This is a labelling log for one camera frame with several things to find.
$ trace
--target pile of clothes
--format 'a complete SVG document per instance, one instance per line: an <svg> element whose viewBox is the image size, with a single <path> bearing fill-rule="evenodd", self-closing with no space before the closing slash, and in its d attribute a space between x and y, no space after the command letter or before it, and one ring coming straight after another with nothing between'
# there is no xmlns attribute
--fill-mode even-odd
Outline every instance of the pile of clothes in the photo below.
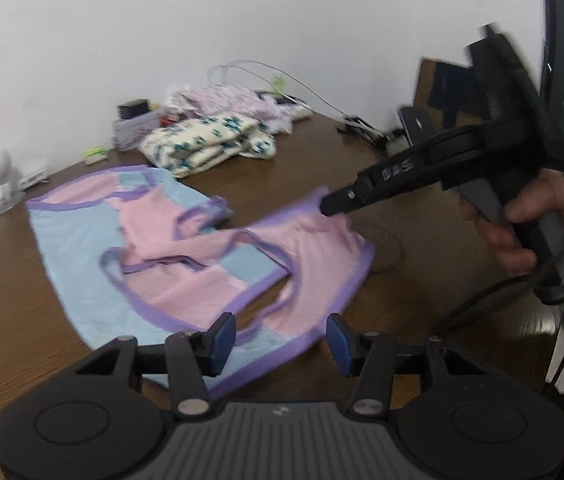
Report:
<svg viewBox="0 0 564 480"><path fill-rule="evenodd" d="M290 134L309 108L241 85L171 91L163 106L173 122L153 130L140 150L175 178L200 173L233 155L272 158L275 134Z"/></svg>

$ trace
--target finger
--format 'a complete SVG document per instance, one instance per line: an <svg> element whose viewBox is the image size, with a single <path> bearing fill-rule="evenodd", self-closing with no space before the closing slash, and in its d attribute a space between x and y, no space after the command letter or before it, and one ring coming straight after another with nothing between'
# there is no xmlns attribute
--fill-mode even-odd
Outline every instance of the finger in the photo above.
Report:
<svg viewBox="0 0 564 480"><path fill-rule="evenodd" d="M537 265L536 254L528 249L490 248L489 253L502 267L515 274L529 274Z"/></svg>
<svg viewBox="0 0 564 480"><path fill-rule="evenodd" d="M511 250L516 247L516 239L508 228L492 224L482 215L475 219L475 230L492 248Z"/></svg>
<svg viewBox="0 0 564 480"><path fill-rule="evenodd" d="M507 204L505 215L513 223L527 222L547 211L564 211L564 175L544 170Z"/></svg>
<svg viewBox="0 0 564 480"><path fill-rule="evenodd" d="M473 221L478 215L478 210L463 196L460 197L460 214L465 220Z"/></svg>

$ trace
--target folded blanket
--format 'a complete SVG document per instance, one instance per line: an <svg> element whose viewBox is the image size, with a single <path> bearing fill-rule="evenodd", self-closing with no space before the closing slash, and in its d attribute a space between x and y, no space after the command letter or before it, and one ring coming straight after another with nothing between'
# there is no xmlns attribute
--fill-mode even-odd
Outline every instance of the folded blanket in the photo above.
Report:
<svg viewBox="0 0 564 480"><path fill-rule="evenodd" d="M233 155L272 158L276 145L265 125L240 114L188 119L149 134L140 151L175 178L201 173Z"/></svg>

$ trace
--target light blue fabric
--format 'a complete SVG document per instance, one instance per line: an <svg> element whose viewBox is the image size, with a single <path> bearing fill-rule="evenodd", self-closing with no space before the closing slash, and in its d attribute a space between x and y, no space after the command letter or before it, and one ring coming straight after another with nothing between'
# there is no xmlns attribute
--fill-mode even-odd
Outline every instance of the light blue fabric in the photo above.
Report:
<svg viewBox="0 0 564 480"><path fill-rule="evenodd" d="M152 168L153 178L164 186L166 195L185 208L207 198L176 181L169 171ZM145 186L141 171L118 173L127 190ZM109 204L67 211L33 209L30 224L38 242L44 268L64 313L80 338L98 348L120 335L134 335L140 345L162 343L169 333L144 320L100 269L100 256L111 247L123 247L124 238L118 212ZM236 248L220 264L249 285L259 282L278 269L268 256L251 245ZM262 355L278 348L287 339L262 329L248 346L234 351L225 372L209 384L221 381L227 374L242 368ZM151 376L166 385L165 376Z"/></svg>

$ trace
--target gray ribbed panel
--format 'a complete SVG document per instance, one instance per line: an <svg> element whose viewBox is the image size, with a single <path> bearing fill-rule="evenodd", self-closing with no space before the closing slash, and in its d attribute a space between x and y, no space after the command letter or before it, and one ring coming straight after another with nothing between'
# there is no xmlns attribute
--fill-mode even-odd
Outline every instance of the gray ribbed panel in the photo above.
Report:
<svg viewBox="0 0 564 480"><path fill-rule="evenodd" d="M379 424L348 420L332 402L230 402L222 415L176 428L133 480L430 480Z"/></svg>

